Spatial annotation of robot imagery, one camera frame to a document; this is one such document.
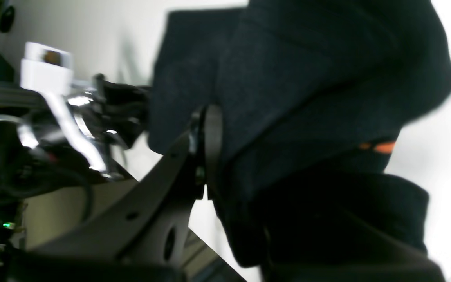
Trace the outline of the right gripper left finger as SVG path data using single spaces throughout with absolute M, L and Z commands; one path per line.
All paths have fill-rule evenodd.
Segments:
M 184 282 L 180 261 L 190 212 L 216 195 L 222 113 L 210 105 L 152 170 L 95 218 L 29 253 L 8 269 L 10 282 Z

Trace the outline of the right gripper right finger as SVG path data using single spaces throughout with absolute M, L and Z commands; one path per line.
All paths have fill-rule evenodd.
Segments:
M 339 211 L 267 225 L 267 282 L 444 282 L 440 267 L 419 252 Z

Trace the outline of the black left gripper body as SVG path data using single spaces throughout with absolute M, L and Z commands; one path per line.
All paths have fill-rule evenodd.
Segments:
M 103 74 L 69 96 L 80 128 L 91 139 L 131 149 L 147 129 L 152 87 L 113 83 Z

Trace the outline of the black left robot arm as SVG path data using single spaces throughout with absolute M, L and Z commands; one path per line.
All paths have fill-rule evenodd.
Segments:
M 0 93 L 0 282 L 25 232 L 24 201 L 63 187 L 80 187 L 80 216 L 92 216 L 95 184 L 129 177 L 112 146 L 133 147 L 146 129 L 149 85 L 113 83 L 102 74 L 69 85 L 65 94 L 42 87 Z

